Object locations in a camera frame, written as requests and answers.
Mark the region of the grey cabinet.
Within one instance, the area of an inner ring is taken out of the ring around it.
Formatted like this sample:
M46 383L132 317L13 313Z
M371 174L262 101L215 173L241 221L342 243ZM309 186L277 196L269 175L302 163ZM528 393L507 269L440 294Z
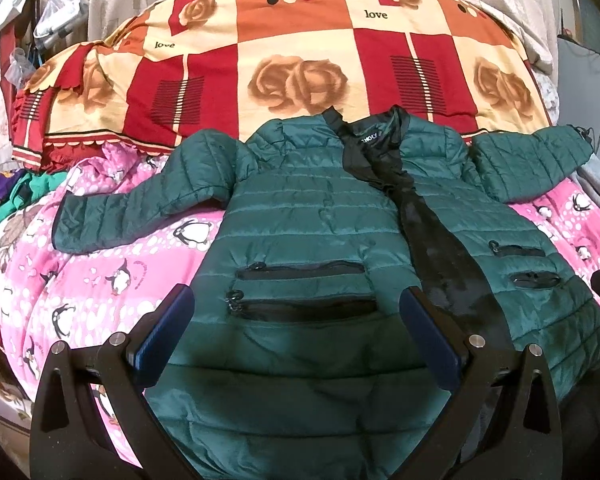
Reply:
M600 54L558 39L559 125L592 129L600 158Z

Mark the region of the green quilted puffer jacket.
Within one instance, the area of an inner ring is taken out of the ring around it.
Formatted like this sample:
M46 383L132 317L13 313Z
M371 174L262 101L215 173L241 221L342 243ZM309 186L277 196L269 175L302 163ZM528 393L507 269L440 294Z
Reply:
M62 200L53 244L136 242L213 202L195 313L147 400L206 479L385 479L448 396L399 315L422 290L468 332L537 344L558 396L600 366L600 306L516 211L591 157L571 127L453 129L401 107L186 139L121 194Z

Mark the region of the red cream rose blanket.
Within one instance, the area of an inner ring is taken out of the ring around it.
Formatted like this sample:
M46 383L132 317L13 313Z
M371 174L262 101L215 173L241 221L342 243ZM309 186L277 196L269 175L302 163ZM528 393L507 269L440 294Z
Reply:
M519 32L469 0L160 0L56 54L16 97L12 154L58 171L102 144L399 105L464 136L550 122Z

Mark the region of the white plastic bag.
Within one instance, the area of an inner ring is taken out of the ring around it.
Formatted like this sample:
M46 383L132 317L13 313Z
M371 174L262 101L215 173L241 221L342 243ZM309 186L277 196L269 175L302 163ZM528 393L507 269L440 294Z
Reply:
M48 0L33 31L38 50L50 50L85 23L87 14L87 0Z

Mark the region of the green purple cloth pile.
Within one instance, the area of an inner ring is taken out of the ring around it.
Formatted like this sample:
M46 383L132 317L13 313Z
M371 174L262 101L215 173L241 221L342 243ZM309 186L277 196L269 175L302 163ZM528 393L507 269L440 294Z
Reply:
M66 177L65 171L56 174L34 174L27 169L0 172L0 223L54 192Z

